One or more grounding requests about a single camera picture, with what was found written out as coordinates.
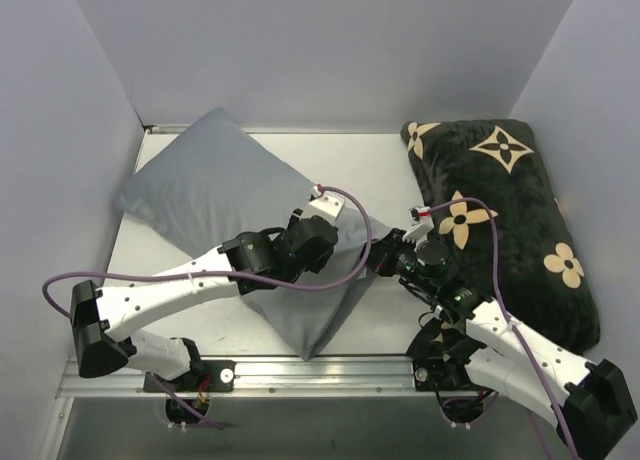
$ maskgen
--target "gray wall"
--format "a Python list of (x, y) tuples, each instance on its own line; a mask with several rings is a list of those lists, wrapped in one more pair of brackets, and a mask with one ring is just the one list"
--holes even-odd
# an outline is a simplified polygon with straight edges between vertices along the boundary
[(74, 0), (0, 0), (0, 51), (0, 458), (27, 460), (70, 345), (40, 284), (105, 266), (142, 129)]
[(572, 0), (78, 0), (145, 123), (507, 115)]
[[(640, 11), (575, 0), (513, 109), (538, 137), (602, 317), (593, 356), (640, 405)], [(640, 427), (618, 449), (637, 458)]]

